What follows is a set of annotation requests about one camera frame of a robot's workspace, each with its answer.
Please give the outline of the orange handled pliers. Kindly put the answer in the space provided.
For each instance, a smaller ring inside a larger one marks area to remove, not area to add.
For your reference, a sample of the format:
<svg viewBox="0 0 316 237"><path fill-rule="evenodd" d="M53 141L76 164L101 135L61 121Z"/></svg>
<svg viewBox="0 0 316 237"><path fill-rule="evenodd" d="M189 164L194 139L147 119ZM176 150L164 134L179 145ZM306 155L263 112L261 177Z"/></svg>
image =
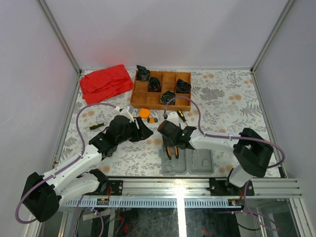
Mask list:
<svg viewBox="0 0 316 237"><path fill-rule="evenodd" d="M179 158L179 152L177 147L167 146L166 153L169 160L172 160L173 157L175 157L176 159Z"/></svg>

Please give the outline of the grey plastic tool case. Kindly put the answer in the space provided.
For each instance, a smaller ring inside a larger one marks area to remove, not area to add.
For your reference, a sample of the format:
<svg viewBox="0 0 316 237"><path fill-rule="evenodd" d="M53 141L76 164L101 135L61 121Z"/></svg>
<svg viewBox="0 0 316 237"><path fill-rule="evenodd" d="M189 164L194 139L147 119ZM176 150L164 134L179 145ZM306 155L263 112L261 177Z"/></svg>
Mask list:
<svg viewBox="0 0 316 237"><path fill-rule="evenodd" d="M178 149L179 158L169 160L166 150L162 146L159 151L161 157L161 172L163 175L211 175L214 173L213 154L211 150Z"/></svg>

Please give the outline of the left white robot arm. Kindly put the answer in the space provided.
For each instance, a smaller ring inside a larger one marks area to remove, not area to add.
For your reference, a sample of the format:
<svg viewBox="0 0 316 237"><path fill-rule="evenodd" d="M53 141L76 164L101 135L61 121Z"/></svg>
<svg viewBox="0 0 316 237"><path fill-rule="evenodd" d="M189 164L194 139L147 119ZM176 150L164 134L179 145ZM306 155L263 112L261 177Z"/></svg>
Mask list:
<svg viewBox="0 0 316 237"><path fill-rule="evenodd" d="M85 194L104 194L108 177L98 169L91 169L110 157L119 144L138 142L152 136L140 117L130 121L117 115L104 132L94 136L82 154L69 159L42 175L34 172L26 181L21 201L39 222L50 219L64 203Z"/></svg>

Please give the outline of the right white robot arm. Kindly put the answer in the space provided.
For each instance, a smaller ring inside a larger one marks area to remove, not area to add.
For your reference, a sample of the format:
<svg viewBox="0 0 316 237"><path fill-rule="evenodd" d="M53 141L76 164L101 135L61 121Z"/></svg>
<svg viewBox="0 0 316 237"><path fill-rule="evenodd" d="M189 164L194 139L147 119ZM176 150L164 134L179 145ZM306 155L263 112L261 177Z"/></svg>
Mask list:
<svg viewBox="0 0 316 237"><path fill-rule="evenodd" d="M158 132L169 144L190 150L221 150L231 152L238 161L225 182L225 189L231 195L238 194L253 177L263 178L268 169L273 148L253 129L245 128L239 135L207 134L193 126L181 128L165 120Z"/></svg>

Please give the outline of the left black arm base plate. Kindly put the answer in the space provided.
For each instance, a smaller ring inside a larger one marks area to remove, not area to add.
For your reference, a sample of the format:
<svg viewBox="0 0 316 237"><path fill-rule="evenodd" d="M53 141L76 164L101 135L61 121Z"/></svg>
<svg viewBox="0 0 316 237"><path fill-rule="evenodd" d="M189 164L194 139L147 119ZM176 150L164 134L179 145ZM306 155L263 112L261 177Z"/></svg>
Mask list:
<svg viewBox="0 0 316 237"><path fill-rule="evenodd" d="M107 182L107 186L101 191L102 196L121 196L123 191L123 181L122 180L110 180Z"/></svg>

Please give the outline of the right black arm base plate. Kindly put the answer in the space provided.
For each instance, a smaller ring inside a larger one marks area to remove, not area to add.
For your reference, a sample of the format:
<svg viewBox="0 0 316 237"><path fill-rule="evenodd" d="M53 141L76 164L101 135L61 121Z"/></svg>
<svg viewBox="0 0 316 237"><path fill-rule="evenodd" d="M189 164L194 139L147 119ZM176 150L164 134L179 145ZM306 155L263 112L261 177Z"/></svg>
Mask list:
<svg viewBox="0 0 316 237"><path fill-rule="evenodd" d="M249 181L246 185L242 187L237 187L228 182L227 178L209 178L209 187L207 188L210 191L210 194L214 197L221 196L241 196L242 194L246 194L247 196L254 196L254 188L252 182Z"/></svg>

